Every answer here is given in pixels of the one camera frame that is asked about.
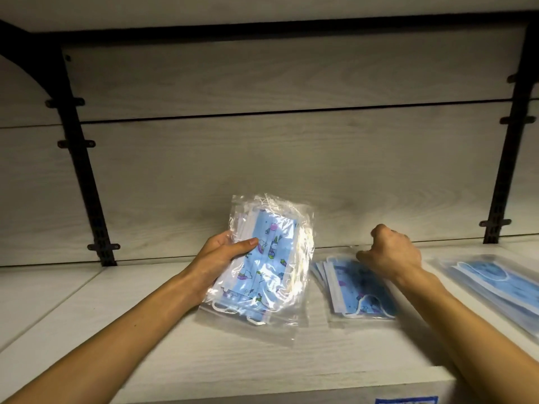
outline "person's left arm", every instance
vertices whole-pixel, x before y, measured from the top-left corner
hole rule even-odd
[[[193,262],[99,333],[13,394],[4,404],[104,404],[112,400],[152,348],[205,297],[230,261],[256,238],[232,244],[208,239]]]

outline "person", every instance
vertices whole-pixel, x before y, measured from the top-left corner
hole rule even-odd
[[[421,267],[406,235],[378,225],[371,250],[357,258],[392,281],[434,329],[468,383],[486,402],[539,402],[539,364],[455,299]],[[130,311],[82,343],[4,404],[102,404],[256,238],[232,244],[228,232],[208,239],[192,263]]]

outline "hand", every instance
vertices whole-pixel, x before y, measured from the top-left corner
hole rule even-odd
[[[192,293],[193,307],[204,300],[208,288],[233,258],[252,251],[257,244],[258,238],[233,243],[230,231],[210,237],[193,262],[178,275],[178,279],[186,281],[186,289]]]
[[[395,282],[422,269],[421,252],[406,235],[384,224],[378,224],[371,235],[374,241],[370,251],[359,251],[356,257],[381,277]]]

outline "transparent resealable bag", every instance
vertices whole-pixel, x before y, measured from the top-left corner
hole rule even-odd
[[[432,263],[539,342],[539,283],[529,278],[528,268],[488,254],[437,258]]]
[[[328,298],[330,327],[395,326],[397,308],[391,292],[353,254],[312,262],[313,276]]]
[[[267,194],[234,196],[234,242],[258,238],[207,292],[199,312],[206,324],[270,342],[294,340],[307,320],[304,298],[314,251],[310,207]]]

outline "blue bordered label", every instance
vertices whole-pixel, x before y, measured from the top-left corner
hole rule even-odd
[[[438,404],[438,397],[410,397],[410,398],[394,398],[382,399],[377,398],[374,404]]]

